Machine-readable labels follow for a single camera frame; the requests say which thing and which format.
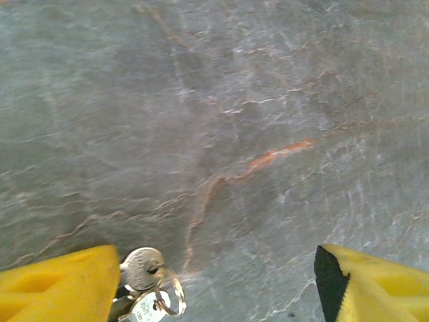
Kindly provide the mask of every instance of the yellow object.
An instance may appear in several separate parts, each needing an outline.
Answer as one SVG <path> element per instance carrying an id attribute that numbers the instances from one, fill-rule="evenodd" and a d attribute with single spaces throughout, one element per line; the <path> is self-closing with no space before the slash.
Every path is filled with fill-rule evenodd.
<path id="1" fill-rule="evenodd" d="M 105 322 L 119 283 L 114 246 L 0 273 L 0 322 Z"/>
<path id="2" fill-rule="evenodd" d="M 319 248 L 315 271 L 317 265 L 321 275 L 329 270 L 320 263 L 323 257 L 321 254 L 326 251 L 337 259 L 339 271 L 343 275 L 340 279 L 343 282 L 347 279 L 343 284 L 342 302 L 333 321 L 429 322 L 428 272 L 340 246 L 325 244 Z"/>

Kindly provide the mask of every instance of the stone floor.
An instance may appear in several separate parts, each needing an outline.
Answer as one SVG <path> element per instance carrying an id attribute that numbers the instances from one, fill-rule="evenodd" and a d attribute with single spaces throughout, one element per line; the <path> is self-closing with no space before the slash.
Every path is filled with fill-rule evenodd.
<path id="1" fill-rule="evenodd" d="M 204 322 L 323 321 L 322 243 L 429 269 L 427 1 L 9 0 L 0 30 L 0 269 L 153 246 Z"/>

